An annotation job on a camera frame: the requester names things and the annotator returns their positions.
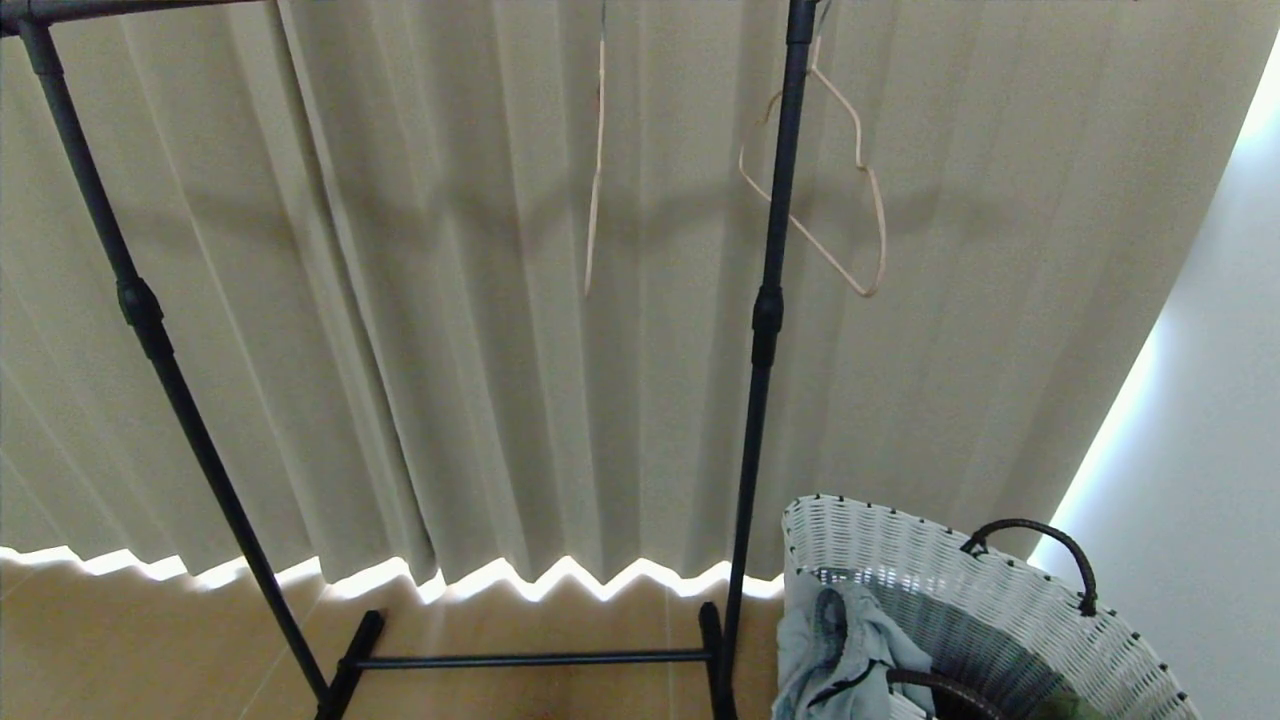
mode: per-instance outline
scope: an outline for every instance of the rack bottom crossbar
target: rack bottom crossbar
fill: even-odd
[[[539,667],[556,665],[622,665],[635,662],[703,662],[712,688],[712,710],[716,720],[736,720],[733,698],[714,697],[716,671],[722,646],[719,611],[712,602],[698,612],[703,647],[692,650],[634,650],[621,652],[550,652],[540,655],[458,655],[442,657],[374,657],[374,644],[383,632],[385,619],[370,610],[360,621],[347,653],[338,661],[338,673],[329,684],[329,694],[320,703],[316,720],[340,720],[356,684],[365,670],[429,670],[445,667]]]

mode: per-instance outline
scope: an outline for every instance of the black basket handle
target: black basket handle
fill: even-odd
[[[908,685],[923,685],[934,692],[946,693],[968,705],[969,708],[977,714],[974,717],[982,717],[983,720],[1005,720],[1005,714],[1001,712],[998,707],[992,705],[991,701],[950,678],[943,678],[942,675],[934,675],[932,673],[900,670],[897,667],[890,667],[887,678],[890,684],[902,683]]]
[[[1024,520],[1021,518],[996,520],[995,523],[987,523],[986,525],[978,528],[978,532],[969,538],[969,542],[960,546],[960,551],[978,557],[979,555],[987,552],[987,537],[996,530],[1004,530],[1006,528],[1027,528],[1029,530],[1036,530],[1066,546],[1066,550],[1071,552],[1071,557],[1075,559],[1075,565],[1080,569],[1080,577],[1084,579],[1084,596],[1082,597],[1079,605],[1080,615],[1092,618],[1098,614],[1098,583],[1093,577],[1093,565],[1089,565],[1089,559],[1084,556],[1084,551],[1080,550],[1080,546],[1076,544],[1074,539],[1071,539],[1071,536],[1055,527],[1046,525],[1044,523],[1037,523],[1036,520]]]

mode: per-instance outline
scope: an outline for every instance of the floor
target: floor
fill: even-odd
[[[388,610],[380,655],[696,647],[704,600],[641,577],[608,602],[575,580],[540,602],[497,583],[424,603],[407,578],[356,598],[316,577],[285,585],[326,673],[365,610]],[[308,719],[315,701],[247,577],[215,589],[136,568],[88,575],[78,564],[0,564],[4,719]],[[767,717],[781,600],[746,598],[736,697]],[[346,715],[364,719],[710,717],[700,664],[366,673]]]

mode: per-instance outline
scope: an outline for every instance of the curtain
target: curtain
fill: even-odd
[[[781,3],[260,3],[54,29],[100,172],[278,568],[419,580],[727,557]],[[792,233],[749,571],[827,491],[1047,518],[1196,234],[1274,5],[842,3],[890,269]],[[3,542],[238,555],[3,44]],[[795,211],[867,277],[852,128],[806,97]],[[1029,550],[1029,544],[1023,548]]]

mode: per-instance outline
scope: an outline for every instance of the green cloth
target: green cloth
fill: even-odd
[[[1037,705],[1027,720],[1106,720],[1106,717],[1075,693],[1060,692]]]

